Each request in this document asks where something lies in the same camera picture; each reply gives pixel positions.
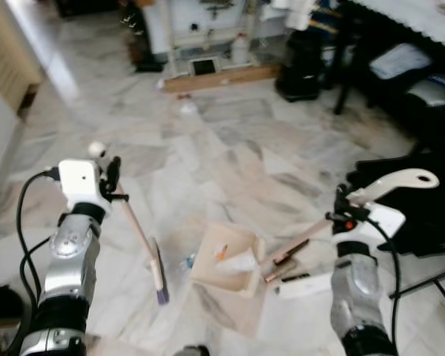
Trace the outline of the black waste bin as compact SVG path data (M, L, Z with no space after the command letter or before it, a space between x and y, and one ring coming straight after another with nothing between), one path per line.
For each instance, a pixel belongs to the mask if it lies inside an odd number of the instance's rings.
M0 329L18 326L24 316L22 296L9 286L0 286Z

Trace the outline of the light wooden cabinet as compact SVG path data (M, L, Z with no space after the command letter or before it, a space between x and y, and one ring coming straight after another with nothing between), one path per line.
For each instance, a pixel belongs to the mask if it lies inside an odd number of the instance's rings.
M42 65L6 0L0 0L0 96L18 111L45 79Z

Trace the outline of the small brown tube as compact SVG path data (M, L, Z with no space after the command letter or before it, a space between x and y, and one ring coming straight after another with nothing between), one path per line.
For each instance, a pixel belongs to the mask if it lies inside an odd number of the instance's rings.
M273 281L281 278L284 274L287 274L288 271L294 270L297 267L297 262L294 259L283 259L280 263L275 263L266 277L264 277L264 281L267 283L272 283Z

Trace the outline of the wooden handled broom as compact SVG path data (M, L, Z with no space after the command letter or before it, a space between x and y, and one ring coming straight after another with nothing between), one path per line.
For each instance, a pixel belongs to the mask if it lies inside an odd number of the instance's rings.
M102 170L103 177L106 177L106 167L111 161L111 155L108 155L108 147L104 145L103 142L92 142L88 148L89 155L91 159L94 159L96 164ZM171 293L168 290L168 285L166 285L166 274L164 264L162 264L162 258L160 255L159 246L156 242L149 240L148 235L142 230L140 221L138 220L130 201L118 201L119 205L123 208L125 217L130 221L131 227L134 233L138 237L138 241L142 244L142 250L147 252L149 258L149 271L152 273L154 278L154 289L156 291L156 301L159 305L165 306L171 302Z

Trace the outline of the black backpack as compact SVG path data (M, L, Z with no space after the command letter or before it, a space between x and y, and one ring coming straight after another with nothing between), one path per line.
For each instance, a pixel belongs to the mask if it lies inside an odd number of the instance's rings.
M287 102L310 101L320 95L323 37L311 31L295 30L285 44L279 76L274 81L277 94Z

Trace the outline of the large black bag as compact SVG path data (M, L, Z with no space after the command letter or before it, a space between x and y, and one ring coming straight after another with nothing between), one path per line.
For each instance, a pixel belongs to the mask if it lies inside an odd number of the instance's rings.
M389 173L420 168L439 179L434 188L398 188L378 199L378 203L402 211L406 221L392 235L399 254L418 258L445 254L445 155L416 145L405 156L361 160L345 175L346 183L365 188L369 183Z

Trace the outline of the white plastic bottle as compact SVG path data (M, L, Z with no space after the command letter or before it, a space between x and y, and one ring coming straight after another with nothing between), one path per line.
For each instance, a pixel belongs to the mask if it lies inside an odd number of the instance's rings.
M238 33L233 42L230 44L230 60L232 65L242 67L250 62L250 38L245 33Z

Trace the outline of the white plastic bag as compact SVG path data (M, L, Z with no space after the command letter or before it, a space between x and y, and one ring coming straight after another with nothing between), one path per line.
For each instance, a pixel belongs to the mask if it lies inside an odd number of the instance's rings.
M371 72L380 80L392 80L412 69L423 69L432 64L432 58L412 44L395 45L369 63Z

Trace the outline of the grey packet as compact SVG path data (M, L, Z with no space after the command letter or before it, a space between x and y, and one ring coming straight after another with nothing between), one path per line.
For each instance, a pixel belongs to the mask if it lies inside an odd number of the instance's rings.
M445 105L445 74L432 74L410 86L406 94L416 97L428 108Z

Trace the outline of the long white box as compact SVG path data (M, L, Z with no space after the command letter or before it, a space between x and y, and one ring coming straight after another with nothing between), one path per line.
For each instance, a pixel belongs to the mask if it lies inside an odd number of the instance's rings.
M331 274L305 276L281 283L274 288L274 293L283 299L296 299L331 291Z

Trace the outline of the white crumpled paper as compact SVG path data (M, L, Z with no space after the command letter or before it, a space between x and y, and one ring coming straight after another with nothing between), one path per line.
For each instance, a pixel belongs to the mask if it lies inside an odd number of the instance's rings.
M259 261L252 251L244 251L236 257L226 258L216 264L217 270L222 274L249 274L259 267Z

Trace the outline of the white lace tablecloth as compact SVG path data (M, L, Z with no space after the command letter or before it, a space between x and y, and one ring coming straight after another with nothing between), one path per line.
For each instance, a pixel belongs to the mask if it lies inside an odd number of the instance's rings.
M445 10L439 0L352 0L445 45Z

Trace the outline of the white machine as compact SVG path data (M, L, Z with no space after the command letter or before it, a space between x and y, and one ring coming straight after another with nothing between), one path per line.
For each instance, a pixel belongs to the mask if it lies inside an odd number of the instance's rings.
M274 61L270 47L290 33L285 0L140 0L149 43L165 78L260 67ZM248 65L230 60L238 33L250 38Z

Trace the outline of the white hanging cloth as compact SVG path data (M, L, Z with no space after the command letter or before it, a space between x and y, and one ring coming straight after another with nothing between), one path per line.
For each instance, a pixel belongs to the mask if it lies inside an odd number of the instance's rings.
M285 0L289 10L285 18L285 27L291 30L306 30L317 3L318 0Z

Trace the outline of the beige long handled dustpan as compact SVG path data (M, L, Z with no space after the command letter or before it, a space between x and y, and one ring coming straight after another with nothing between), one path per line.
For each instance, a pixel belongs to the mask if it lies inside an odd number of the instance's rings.
M378 203L378 199L398 188L434 188L436 186L439 186L439 179L433 173L420 168L409 168L379 177L365 188L352 189L349 199L351 203L365 206L368 202ZM342 231L341 223L332 223L325 218L311 225L294 240L287 242L283 247L270 252L270 254L267 254L263 241L252 231L234 225L216 224L211 225L208 228L208 233L203 237L201 248L196 254L194 267L190 271L190 278L193 282L205 287L232 292L232 294L243 297L252 297L256 294L260 282L264 282L261 272L265 267L274 265L271 258L277 252L291 244L310 240L313 235L320 233L324 228L332 229L332 244L337 246L341 257L348 257L351 254L360 255L368 260L369 265L376 265L376 260L371 256L371 252L385 242L377 245L368 244L360 239L356 231L357 227L351 231ZM226 258L236 257L244 251L252 251L260 267L256 271L243 272L243 274L226 274L218 271L216 264L220 261L216 261L214 258L214 248L219 243L229 244Z

